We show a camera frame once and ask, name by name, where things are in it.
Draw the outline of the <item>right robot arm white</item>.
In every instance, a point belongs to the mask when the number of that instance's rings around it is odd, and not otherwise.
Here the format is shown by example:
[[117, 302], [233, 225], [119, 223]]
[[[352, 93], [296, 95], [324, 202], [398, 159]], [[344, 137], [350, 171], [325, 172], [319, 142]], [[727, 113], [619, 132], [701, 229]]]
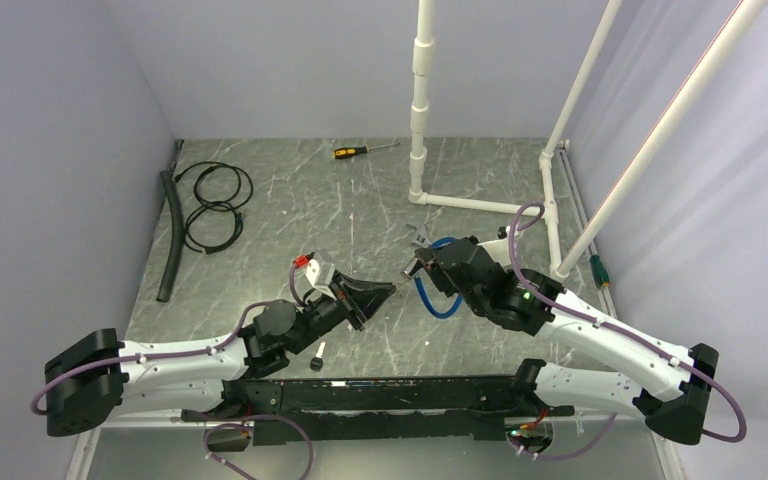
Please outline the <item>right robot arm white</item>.
[[436, 289], [458, 295], [477, 316], [510, 331], [557, 342], [612, 368], [575, 370], [528, 360], [511, 388], [517, 411], [534, 415], [545, 406], [583, 406], [642, 420], [654, 433], [697, 445], [719, 353], [699, 343], [685, 347], [658, 340], [589, 305], [550, 277], [514, 269], [499, 253], [505, 241], [457, 239], [419, 248], [417, 264]]

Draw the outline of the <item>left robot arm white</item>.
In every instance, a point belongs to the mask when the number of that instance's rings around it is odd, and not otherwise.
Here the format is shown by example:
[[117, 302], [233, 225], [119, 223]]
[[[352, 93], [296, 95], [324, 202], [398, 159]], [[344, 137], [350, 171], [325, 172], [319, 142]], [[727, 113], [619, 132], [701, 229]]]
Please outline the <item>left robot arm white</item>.
[[260, 379], [286, 368], [342, 322], [356, 330], [396, 293], [392, 282], [333, 275], [318, 298], [297, 306], [278, 299], [256, 302], [224, 336], [171, 343], [118, 338], [96, 330], [50, 359], [45, 385], [31, 401], [50, 437], [92, 430], [109, 417], [166, 409], [213, 411], [239, 417], [246, 390], [231, 381]]

